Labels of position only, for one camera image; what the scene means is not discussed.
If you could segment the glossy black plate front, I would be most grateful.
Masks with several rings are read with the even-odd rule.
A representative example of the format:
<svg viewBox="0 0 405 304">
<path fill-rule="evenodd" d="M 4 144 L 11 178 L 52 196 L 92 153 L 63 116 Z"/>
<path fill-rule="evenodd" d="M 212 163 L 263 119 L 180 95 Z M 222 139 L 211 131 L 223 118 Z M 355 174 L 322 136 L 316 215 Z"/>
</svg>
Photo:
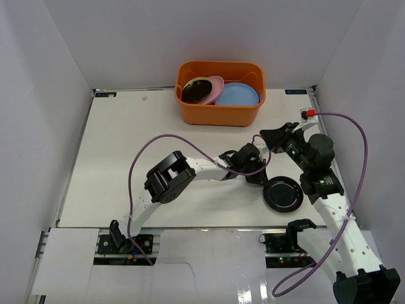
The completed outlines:
<svg viewBox="0 0 405 304">
<path fill-rule="evenodd" d="M 299 209 L 304 195 L 300 185 L 290 177 L 277 176 L 263 188 L 266 205 L 278 213 L 290 213 Z"/>
</svg>

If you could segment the blue plastic plate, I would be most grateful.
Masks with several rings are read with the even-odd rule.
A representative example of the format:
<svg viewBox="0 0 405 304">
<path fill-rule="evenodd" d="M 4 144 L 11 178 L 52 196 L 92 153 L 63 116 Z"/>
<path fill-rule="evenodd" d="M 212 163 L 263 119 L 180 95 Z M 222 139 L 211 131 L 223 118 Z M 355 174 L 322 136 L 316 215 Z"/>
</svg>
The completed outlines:
<svg viewBox="0 0 405 304">
<path fill-rule="evenodd" d="M 249 85 L 240 82 L 225 84 L 215 105 L 219 106 L 256 106 L 259 104 L 257 92 Z"/>
</svg>

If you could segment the pink plastic plate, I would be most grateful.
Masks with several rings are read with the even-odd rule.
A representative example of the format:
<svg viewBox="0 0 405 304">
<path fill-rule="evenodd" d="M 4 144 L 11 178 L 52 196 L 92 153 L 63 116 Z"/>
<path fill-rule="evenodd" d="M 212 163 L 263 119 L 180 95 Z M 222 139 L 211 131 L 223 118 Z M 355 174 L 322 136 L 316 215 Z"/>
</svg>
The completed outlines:
<svg viewBox="0 0 405 304">
<path fill-rule="evenodd" d="M 203 98 L 199 102 L 200 105 L 213 104 L 221 95 L 223 87 L 225 85 L 224 79 L 220 76 L 214 75 L 214 76 L 208 77 L 208 79 L 211 81 L 212 90 L 205 98 Z"/>
</svg>

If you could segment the small beige patterned plate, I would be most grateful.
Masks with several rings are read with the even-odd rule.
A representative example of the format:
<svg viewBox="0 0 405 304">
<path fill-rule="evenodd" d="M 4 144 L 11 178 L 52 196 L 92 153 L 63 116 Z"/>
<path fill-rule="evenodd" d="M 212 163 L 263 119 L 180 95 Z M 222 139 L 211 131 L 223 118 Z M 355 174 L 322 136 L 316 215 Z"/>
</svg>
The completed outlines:
<svg viewBox="0 0 405 304">
<path fill-rule="evenodd" d="M 195 77 L 189 80 L 182 88 L 183 91 L 189 91 L 193 89 L 200 89 L 202 87 L 207 87 L 211 81 L 207 77 Z"/>
</svg>

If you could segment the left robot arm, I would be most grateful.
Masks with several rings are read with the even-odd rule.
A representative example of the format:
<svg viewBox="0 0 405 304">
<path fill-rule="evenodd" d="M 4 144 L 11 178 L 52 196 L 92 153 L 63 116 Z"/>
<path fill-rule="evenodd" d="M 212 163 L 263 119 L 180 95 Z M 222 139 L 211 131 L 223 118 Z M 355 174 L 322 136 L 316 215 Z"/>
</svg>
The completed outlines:
<svg viewBox="0 0 405 304">
<path fill-rule="evenodd" d="M 135 247 L 137 236 L 161 205 L 171 203 L 193 181 L 228 181 L 238 176 L 245 177 L 251 184 L 262 186 L 267 181 L 266 166 L 270 156 L 265 144 L 247 143 L 240 150 L 230 150 L 209 159 L 186 157 L 181 151 L 174 151 L 160 161 L 146 174 L 144 190 L 138 198 L 132 194 L 131 165 L 128 173 L 129 213 L 123 220 L 112 220 L 109 234 L 112 245 L 119 253 L 128 253 Z"/>
</svg>

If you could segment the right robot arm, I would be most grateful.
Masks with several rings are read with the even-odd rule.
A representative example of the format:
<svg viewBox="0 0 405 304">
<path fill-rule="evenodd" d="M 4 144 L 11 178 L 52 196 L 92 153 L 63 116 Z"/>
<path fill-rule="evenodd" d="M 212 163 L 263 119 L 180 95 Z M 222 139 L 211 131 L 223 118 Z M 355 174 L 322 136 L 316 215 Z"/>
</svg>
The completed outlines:
<svg viewBox="0 0 405 304">
<path fill-rule="evenodd" d="M 309 253 L 330 279 L 337 303 L 390 303 L 401 279 L 396 269 L 385 268 L 348 214 L 344 189 L 331 168 L 332 139 L 314 134 L 305 140 L 299 123 L 261 130 L 260 135 L 271 152 L 286 153 L 302 170 L 302 191 L 333 237 L 327 241 L 308 219 L 296 220 L 288 225 L 288 249 Z"/>
</svg>

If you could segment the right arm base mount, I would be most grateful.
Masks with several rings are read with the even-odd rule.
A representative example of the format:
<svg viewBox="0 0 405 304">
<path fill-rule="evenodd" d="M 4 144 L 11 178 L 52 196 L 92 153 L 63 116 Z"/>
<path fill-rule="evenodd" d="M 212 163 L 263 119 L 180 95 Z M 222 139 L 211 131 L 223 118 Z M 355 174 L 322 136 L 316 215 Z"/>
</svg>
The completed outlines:
<svg viewBox="0 0 405 304">
<path fill-rule="evenodd" d="M 315 261 L 302 249 L 293 249 L 285 233 L 264 233 L 258 241 L 265 246 L 267 269 L 299 269 Z"/>
</svg>

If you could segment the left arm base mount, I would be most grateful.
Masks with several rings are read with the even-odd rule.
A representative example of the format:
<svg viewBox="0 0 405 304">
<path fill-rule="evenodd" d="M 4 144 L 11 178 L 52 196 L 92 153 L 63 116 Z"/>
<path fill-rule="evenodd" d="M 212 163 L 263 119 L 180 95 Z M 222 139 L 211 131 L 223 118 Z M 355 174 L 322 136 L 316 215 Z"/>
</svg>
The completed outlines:
<svg viewBox="0 0 405 304">
<path fill-rule="evenodd" d="M 135 242 L 154 265 L 159 249 L 159 237 L 153 234 L 140 234 L 134 237 Z M 129 240 L 118 248 L 109 234 L 101 234 L 97 240 L 94 265 L 110 266 L 151 266 L 145 256 Z"/>
</svg>

